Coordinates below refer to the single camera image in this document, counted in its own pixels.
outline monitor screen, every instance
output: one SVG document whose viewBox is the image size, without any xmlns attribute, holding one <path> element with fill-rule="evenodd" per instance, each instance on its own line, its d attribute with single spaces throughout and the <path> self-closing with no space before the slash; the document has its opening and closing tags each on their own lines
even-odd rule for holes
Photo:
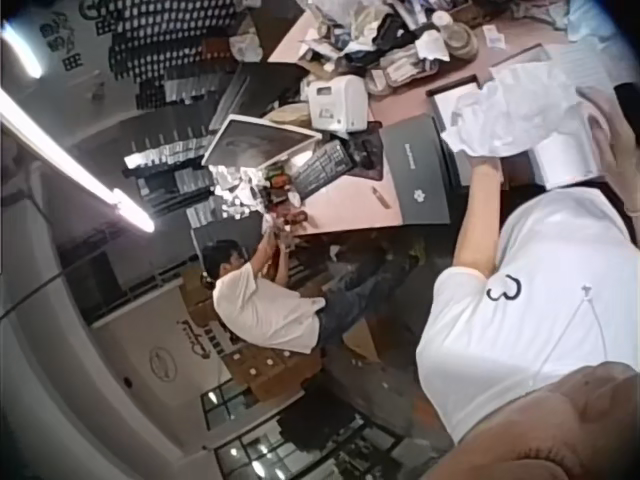
<svg viewBox="0 0 640 480">
<path fill-rule="evenodd" d="M 202 164 L 258 168 L 319 138 L 321 135 L 312 130 L 230 115 L 205 153 Z"/>
</svg>

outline white printer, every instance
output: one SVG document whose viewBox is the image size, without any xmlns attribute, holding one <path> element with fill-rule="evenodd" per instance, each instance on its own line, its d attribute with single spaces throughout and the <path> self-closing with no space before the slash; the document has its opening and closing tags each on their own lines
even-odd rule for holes
<svg viewBox="0 0 640 480">
<path fill-rule="evenodd" d="M 362 78 L 345 75 L 313 82 L 308 95 L 313 128 L 337 133 L 367 129 L 369 96 Z"/>
</svg>

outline white t-shirt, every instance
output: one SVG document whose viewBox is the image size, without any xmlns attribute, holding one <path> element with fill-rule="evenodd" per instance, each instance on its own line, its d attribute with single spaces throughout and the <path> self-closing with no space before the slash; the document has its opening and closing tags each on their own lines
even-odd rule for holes
<svg viewBox="0 0 640 480">
<path fill-rule="evenodd" d="M 216 282 L 213 303 L 227 327 L 254 345 L 309 353 L 318 343 L 315 312 L 324 298 L 302 298 L 256 278 L 250 263 Z"/>
<path fill-rule="evenodd" d="M 498 271 L 449 268 L 417 351 L 422 388 L 454 441 L 577 368 L 638 369 L 640 252 L 597 190 L 546 193 L 506 222 Z"/>
</svg>

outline jeans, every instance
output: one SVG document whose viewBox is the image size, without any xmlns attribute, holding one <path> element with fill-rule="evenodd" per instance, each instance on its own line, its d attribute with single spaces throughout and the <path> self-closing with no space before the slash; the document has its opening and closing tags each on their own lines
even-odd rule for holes
<svg viewBox="0 0 640 480">
<path fill-rule="evenodd" d="M 326 305 L 316 312 L 320 320 L 318 346 L 339 344 L 342 335 L 362 318 L 362 315 L 386 303 L 389 296 L 418 264 L 412 256 L 384 257 L 360 265 L 340 286 L 325 294 Z"/>
</svg>

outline man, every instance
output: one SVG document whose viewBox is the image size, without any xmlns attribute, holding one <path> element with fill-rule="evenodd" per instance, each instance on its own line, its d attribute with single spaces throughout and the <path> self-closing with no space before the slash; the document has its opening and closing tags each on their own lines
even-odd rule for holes
<svg viewBox="0 0 640 480">
<path fill-rule="evenodd" d="M 418 263 L 408 256 L 382 265 L 382 255 L 356 270 L 343 288 L 323 297 L 302 298 L 286 288 L 289 253 L 283 245 L 274 281 L 261 277 L 275 248 L 275 235 L 269 231 L 249 262 L 238 244 L 227 240 L 204 248 L 203 263 L 215 281 L 216 311 L 231 331 L 255 345 L 301 353 L 339 342 L 342 334 L 366 310 L 384 302 Z"/>
<path fill-rule="evenodd" d="M 640 232 L 633 132 L 617 102 L 583 93 L 609 124 L 611 139 L 594 124 L 594 140 Z M 459 444 L 428 478 L 617 478 L 640 441 L 640 253 L 595 189 L 542 195 L 499 235 L 498 165 L 475 159 L 453 267 L 417 351 L 422 387 Z"/>
</svg>

